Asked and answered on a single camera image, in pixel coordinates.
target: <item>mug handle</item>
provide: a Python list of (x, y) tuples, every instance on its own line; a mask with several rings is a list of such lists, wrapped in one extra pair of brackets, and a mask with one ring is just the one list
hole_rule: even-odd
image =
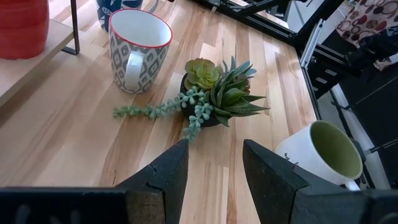
[(126, 65), (126, 74), (124, 77), (126, 86), (130, 88), (137, 88), (139, 83), (139, 75), (141, 74), (142, 63), (144, 55), (139, 52), (130, 52), (129, 59)]
[(159, 4), (159, 0), (156, 0), (155, 4), (148, 10), (149, 13), (153, 14)]
[(361, 190), (358, 185), (356, 184), (355, 180), (350, 180), (344, 184), (346, 188), (350, 191), (359, 191)]

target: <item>mug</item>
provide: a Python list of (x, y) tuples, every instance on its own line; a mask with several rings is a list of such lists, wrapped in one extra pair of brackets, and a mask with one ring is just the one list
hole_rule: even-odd
[[(119, 9), (140, 9), (142, 6), (142, 0), (96, 0), (96, 3), (98, 21), (105, 32), (109, 31), (109, 17), (112, 13)], [(158, 3), (159, 0), (156, 0), (148, 12), (153, 13)]]
[(363, 171), (361, 156), (349, 137), (326, 121), (316, 121), (282, 141), (275, 153), (301, 168), (349, 190)]
[(143, 93), (154, 83), (172, 41), (172, 30), (159, 17), (121, 9), (109, 18), (114, 82), (128, 93)]

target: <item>blue and white vase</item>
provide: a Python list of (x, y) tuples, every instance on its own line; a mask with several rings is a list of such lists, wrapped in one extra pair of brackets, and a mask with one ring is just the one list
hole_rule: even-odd
[(140, 9), (142, 0), (96, 0), (97, 15), (101, 28), (108, 32), (109, 17), (119, 9)]

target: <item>polka dot fabric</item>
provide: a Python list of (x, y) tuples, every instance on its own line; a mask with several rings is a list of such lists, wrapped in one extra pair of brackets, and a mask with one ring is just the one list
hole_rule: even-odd
[[(360, 0), (337, 25), (337, 32), (348, 42), (359, 47), (358, 42), (369, 35), (378, 34), (386, 27), (398, 25), (398, 0)], [(392, 64), (377, 61), (379, 70)]]

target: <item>black metal rail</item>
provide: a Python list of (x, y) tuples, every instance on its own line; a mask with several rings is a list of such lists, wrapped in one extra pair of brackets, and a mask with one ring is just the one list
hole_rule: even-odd
[(75, 40), (75, 49), (72, 49), (70, 47), (64, 47), (62, 51), (73, 55), (78, 55), (80, 53), (80, 43), (79, 43), (79, 27), (77, 24), (76, 0), (70, 0), (70, 9), (72, 12), (72, 28), (73, 28), (73, 39)]

